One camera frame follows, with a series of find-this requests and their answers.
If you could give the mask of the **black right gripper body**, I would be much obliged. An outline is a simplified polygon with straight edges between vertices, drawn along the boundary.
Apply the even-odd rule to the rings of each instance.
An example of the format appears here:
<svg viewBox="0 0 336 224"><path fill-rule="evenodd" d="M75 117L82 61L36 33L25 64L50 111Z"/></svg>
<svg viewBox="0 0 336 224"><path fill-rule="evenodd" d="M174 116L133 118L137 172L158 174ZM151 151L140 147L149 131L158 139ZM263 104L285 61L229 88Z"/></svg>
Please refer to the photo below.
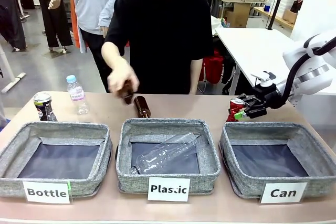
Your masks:
<svg viewBox="0 0 336 224"><path fill-rule="evenodd" d="M254 105L246 105L245 112L247 117L254 119L267 114L267 109L278 109L283 106L284 102L281 93L275 84L269 87L262 87L260 84L252 88L256 97Z"/></svg>

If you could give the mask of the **person's right hand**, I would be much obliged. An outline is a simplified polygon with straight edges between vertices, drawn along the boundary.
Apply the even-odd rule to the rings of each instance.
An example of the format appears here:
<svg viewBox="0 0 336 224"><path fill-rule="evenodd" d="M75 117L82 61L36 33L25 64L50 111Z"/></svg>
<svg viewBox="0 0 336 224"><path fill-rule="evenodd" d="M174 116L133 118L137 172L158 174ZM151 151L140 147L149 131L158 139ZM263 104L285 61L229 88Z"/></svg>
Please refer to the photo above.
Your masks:
<svg viewBox="0 0 336 224"><path fill-rule="evenodd" d="M139 80L133 68L126 62L117 63L113 67L113 71L108 76L108 87L111 93L116 97L122 98L124 85L128 82L132 92L137 92Z"/></svg>

